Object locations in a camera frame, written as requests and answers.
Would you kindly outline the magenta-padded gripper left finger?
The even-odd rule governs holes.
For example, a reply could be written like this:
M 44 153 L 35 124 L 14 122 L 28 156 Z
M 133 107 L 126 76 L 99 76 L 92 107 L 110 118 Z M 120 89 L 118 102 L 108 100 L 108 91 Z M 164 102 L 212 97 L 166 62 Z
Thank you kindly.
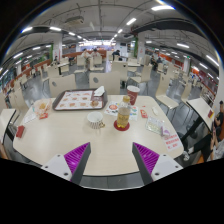
M 65 155 L 56 154 L 42 169 L 79 185 L 90 154 L 91 145 L 87 142 Z

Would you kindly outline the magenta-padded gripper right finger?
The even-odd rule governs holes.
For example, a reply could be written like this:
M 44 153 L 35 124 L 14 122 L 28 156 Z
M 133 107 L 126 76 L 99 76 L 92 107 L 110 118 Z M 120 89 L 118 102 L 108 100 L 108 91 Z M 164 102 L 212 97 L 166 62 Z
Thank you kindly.
M 133 143 L 132 153 L 145 185 L 182 169 L 182 166 L 169 155 L 158 154 L 138 143 Z

